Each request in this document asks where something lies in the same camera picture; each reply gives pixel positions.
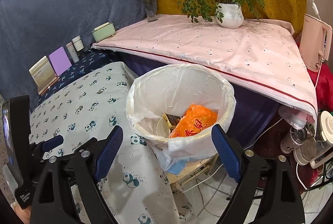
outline purple notebook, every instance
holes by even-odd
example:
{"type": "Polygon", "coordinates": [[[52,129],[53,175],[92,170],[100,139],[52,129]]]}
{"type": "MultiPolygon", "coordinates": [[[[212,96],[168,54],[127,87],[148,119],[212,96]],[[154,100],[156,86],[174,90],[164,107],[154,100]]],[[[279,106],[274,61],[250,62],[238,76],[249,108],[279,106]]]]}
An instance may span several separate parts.
{"type": "Polygon", "coordinates": [[[69,61],[69,58],[63,47],[60,47],[52,54],[50,54],[49,59],[53,69],[56,71],[57,76],[60,76],[64,71],[72,66],[72,63],[69,61]]]}

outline ribbed white vase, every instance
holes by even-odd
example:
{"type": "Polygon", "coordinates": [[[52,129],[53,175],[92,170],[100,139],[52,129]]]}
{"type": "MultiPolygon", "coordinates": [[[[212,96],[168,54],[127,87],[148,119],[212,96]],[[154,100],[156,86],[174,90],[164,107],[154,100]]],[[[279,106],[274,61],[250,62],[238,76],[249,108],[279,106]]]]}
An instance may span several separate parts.
{"type": "Polygon", "coordinates": [[[216,18],[220,26],[228,29],[236,29],[242,25],[244,16],[240,5],[219,3],[219,6],[222,8],[218,8],[216,11],[224,15],[222,22],[216,18]]]}

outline silver bolt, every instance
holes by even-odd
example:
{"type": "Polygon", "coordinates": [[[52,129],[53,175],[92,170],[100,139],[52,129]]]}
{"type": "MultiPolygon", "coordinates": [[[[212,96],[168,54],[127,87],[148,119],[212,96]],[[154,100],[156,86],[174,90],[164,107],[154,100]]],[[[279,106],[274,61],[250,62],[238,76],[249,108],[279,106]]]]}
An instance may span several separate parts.
{"type": "Polygon", "coordinates": [[[54,162],[56,162],[56,160],[57,160],[56,156],[51,156],[50,159],[49,159],[49,162],[54,163],[54,162]]]}
{"type": "Polygon", "coordinates": [[[82,153],[81,153],[81,156],[82,157],[88,157],[90,155],[90,152],[89,151],[83,151],[82,153]]]}
{"type": "Polygon", "coordinates": [[[252,157],[252,156],[254,156],[254,152],[251,151],[251,150],[246,150],[246,151],[245,151],[245,154],[246,154],[248,157],[252,157]]]}
{"type": "Polygon", "coordinates": [[[279,160],[281,161],[281,162],[286,162],[286,157],[284,156],[284,155],[279,155],[279,160]]]}

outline pink appliance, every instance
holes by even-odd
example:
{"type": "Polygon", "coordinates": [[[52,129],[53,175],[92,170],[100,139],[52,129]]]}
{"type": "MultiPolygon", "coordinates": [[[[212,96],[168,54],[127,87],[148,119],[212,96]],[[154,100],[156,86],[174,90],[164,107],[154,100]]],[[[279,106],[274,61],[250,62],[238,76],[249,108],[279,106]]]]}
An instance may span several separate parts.
{"type": "Polygon", "coordinates": [[[332,27],[311,15],[305,14],[299,52],[309,70],[318,72],[320,60],[322,58],[328,60],[331,41],[332,27]]]}

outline light green container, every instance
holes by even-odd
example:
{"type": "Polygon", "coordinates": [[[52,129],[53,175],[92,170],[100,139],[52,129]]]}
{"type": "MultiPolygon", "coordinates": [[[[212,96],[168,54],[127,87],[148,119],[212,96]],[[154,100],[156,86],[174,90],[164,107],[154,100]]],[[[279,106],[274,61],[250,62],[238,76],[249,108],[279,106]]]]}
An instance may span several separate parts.
{"type": "Polygon", "coordinates": [[[92,31],[93,37],[96,42],[99,42],[110,36],[113,36],[115,33],[116,31],[114,29],[113,24],[109,22],[98,26],[92,31]]]}

